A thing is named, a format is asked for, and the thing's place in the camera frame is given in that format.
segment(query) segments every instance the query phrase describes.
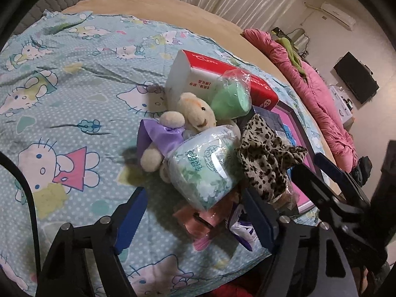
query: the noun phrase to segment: hello kitty bedsheet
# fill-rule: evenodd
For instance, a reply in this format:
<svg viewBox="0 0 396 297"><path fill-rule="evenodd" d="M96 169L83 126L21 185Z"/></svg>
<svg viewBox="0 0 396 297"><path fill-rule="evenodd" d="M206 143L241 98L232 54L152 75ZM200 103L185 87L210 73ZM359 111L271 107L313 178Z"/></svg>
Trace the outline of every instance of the hello kitty bedsheet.
<svg viewBox="0 0 396 297"><path fill-rule="evenodd" d="M136 186L144 186L147 210L131 246L120 255L139 297L196 296L268 255L265 249L249 252L225 231L197 251L172 217L182 196L157 173L147 177L136 165L139 122L166 111L163 86L181 48L266 79L295 109L314 151L323 152L317 130L290 87L213 40L166 23L45 12L0 54L0 150L18 165L34 192L42 258L64 222L92 224L111 215ZM0 198L0 267L34 296L28 207L20 185L4 169ZM317 222L315 211L299 222ZM104 296L95 271L92 283Z"/></svg>

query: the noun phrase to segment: plastic packaging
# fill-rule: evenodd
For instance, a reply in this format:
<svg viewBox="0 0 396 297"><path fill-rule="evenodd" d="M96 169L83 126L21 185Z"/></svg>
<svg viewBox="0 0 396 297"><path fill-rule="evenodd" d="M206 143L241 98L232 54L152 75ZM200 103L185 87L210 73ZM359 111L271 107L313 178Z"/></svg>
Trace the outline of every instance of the plastic packaging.
<svg viewBox="0 0 396 297"><path fill-rule="evenodd" d="M226 228L247 250L253 251L256 247L261 247L256 231L252 223L248 221L248 215L242 204L234 203L232 205L231 214L225 224Z"/></svg>
<svg viewBox="0 0 396 297"><path fill-rule="evenodd" d="M214 206L243 177L232 126L210 128L183 142L168 158L169 177L194 208Z"/></svg>
<svg viewBox="0 0 396 297"><path fill-rule="evenodd" d="M289 209L292 210L296 205L300 195L293 190L292 183L288 178L285 191L275 197L270 203L276 210Z"/></svg>
<svg viewBox="0 0 396 297"><path fill-rule="evenodd" d="M236 192L231 191L208 211L199 211L184 201L175 206L173 216L190 237L201 239L230 215L235 196Z"/></svg>
<svg viewBox="0 0 396 297"><path fill-rule="evenodd" d="M245 116L251 108L250 73L242 69L228 70L217 81L210 103L216 119Z"/></svg>

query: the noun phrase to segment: cardboard box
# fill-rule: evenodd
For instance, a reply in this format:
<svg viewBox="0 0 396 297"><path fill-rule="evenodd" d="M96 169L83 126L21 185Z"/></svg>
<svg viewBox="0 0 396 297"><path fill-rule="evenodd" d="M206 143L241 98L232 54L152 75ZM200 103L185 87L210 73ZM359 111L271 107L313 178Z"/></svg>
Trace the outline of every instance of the cardboard box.
<svg viewBox="0 0 396 297"><path fill-rule="evenodd" d="M239 127L241 134L243 133L248 121L250 121L256 114L260 114L260 116L264 118L268 127L273 129L275 132L281 132L286 136L286 131L279 114L257 106L252 106L250 111L245 116L241 116L236 119L236 125Z"/></svg>
<svg viewBox="0 0 396 297"><path fill-rule="evenodd" d="M210 104L217 78L232 69L236 67L199 53L180 50L166 80L168 110L176 110L180 95L186 92L193 93ZM279 98L268 83L253 74L250 81L252 104L268 110L274 108Z"/></svg>

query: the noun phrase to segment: green cloth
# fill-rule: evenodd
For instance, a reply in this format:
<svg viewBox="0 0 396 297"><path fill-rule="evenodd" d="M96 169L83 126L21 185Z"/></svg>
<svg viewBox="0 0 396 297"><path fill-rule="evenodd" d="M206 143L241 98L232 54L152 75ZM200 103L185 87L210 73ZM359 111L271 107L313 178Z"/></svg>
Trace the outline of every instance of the green cloth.
<svg viewBox="0 0 396 297"><path fill-rule="evenodd" d="M293 66L295 66L297 68L298 72L305 79L306 73L305 73L304 69L301 67L300 58L298 57L297 52L295 52L293 50L293 47L292 47L290 41L288 40L288 38L279 38L275 41L277 43L279 43L280 45L282 45L286 49L286 51L288 52L290 62L292 63Z"/></svg>

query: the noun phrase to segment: red and white tissue box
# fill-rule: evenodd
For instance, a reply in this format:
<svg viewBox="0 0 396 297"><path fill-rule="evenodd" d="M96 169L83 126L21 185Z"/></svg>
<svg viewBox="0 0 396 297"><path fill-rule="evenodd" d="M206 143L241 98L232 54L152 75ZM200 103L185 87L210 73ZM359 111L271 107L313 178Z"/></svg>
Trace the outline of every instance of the red and white tissue box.
<svg viewBox="0 0 396 297"><path fill-rule="evenodd" d="M180 50L166 80L165 95L168 110L176 110L182 93L190 92L210 104L217 78L236 67L217 59L188 50ZM252 104L271 110L278 103L278 95L268 83L251 74L250 96Z"/></svg>

